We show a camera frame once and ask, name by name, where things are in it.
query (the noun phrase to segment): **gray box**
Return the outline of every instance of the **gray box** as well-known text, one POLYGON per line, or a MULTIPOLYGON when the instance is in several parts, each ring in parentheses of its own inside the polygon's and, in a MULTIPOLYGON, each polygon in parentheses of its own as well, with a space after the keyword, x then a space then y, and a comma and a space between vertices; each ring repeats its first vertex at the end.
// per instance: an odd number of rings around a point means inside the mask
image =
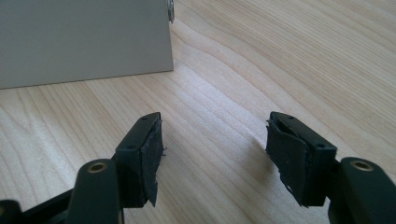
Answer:
POLYGON ((0 1, 0 89, 170 70, 167 0, 0 1))

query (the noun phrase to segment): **wooden table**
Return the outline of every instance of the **wooden table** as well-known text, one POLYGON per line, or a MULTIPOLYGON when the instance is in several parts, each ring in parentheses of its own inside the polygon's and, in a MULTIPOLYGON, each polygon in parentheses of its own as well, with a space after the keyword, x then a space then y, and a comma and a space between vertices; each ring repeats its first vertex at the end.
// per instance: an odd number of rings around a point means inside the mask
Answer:
POLYGON ((28 209, 73 188, 138 118, 160 111, 157 206, 126 223, 328 223, 266 156, 291 114, 396 181, 392 0, 176 0, 175 71, 0 91, 0 198, 28 209))

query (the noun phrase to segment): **wood grain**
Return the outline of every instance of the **wood grain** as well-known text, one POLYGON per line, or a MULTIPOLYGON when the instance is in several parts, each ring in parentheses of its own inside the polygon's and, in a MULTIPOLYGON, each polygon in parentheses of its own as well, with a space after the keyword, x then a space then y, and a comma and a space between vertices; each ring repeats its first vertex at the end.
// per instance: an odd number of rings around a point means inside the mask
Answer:
POLYGON ((0 198, 23 209, 73 188, 136 120, 163 115, 156 208, 126 223, 328 223, 264 153, 271 111, 292 114, 396 181, 396 4, 176 0, 175 71, 0 90, 0 198))

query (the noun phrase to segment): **metal screw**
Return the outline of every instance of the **metal screw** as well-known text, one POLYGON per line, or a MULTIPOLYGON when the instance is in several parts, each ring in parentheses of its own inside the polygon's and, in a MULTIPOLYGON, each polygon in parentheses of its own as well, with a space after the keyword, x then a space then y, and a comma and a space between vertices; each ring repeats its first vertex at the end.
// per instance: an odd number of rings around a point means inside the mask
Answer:
POLYGON ((173 23, 175 20, 174 0, 167 0, 167 5, 169 21, 173 23))
POLYGON ((103 162, 97 162, 95 164, 90 165, 87 171, 88 173, 95 174, 104 171, 107 168, 107 164, 103 162))
POLYGON ((350 164, 361 171, 371 172, 374 170, 373 166, 365 161, 352 161, 350 164))

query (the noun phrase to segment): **black mechanical part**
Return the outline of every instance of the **black mechanical part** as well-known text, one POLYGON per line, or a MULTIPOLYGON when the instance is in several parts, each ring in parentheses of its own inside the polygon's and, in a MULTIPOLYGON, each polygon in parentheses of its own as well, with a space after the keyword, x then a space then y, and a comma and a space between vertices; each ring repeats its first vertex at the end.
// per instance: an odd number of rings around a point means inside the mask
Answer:
POLYGON ((268 123, 265 150, 283 184, 299 205, 322 206, 337 148, 295 117, 272 112, 268 123))
POLYGON ((272 112, 266 152, 300 205, 331 200, 332 224, 396 223, 396 187, 376 164, 335 159, 336 147, 296 118, 272 112))
POLYGON ((123 223, 123 207, 143 207, 147 200, 155 204, 162 154, 161 114, 146 115, 111 160, 81 167, 74 189, 25 212, 15 201, 0 201, 0 224, 123 223))
POLYGON ((142 117, 116 148, 112 160, 119 171, 122 206, 143 207, 157 200, 156 173, 163 155, 160 113, 142 117))

